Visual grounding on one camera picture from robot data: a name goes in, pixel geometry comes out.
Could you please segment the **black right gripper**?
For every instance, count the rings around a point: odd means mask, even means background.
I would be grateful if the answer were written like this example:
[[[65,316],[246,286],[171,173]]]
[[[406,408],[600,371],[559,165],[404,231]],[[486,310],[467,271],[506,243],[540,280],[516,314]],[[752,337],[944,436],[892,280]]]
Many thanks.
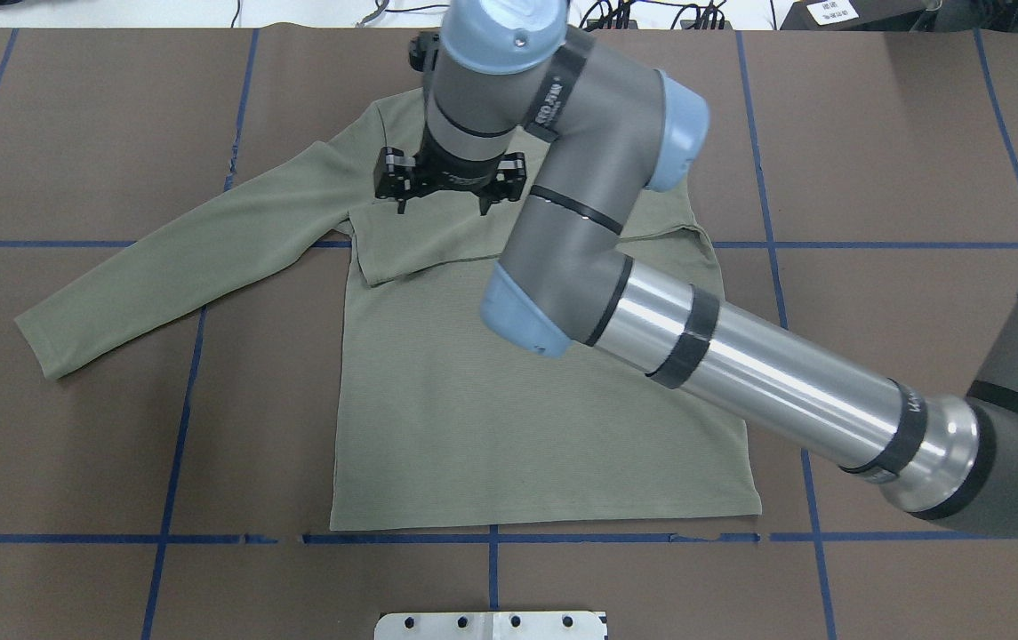
[[[411,199],[452,191],[475,195],[479,215],[486,216],[493,202],[519,200],[525,184],[525,155],[519,151],[468,161],[436,148],[411,156],[396,147],[382,147],[373,169],[374,197],[395,200],[398,215],[405,214]]]

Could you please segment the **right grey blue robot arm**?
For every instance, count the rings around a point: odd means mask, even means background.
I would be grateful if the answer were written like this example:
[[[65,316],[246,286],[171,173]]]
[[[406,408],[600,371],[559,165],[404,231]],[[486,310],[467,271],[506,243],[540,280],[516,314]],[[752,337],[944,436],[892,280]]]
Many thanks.
[[[560,1],[454,1],[408,45],[418,153],[386,147],[375,195],[522,205],[480,303],[541,356],[573,343],[874,484],[911,517],[1018,536],[1018,293],[964,396],[924,397],[619,250],[643,191],[682,183],[703,97],[566,21]]]

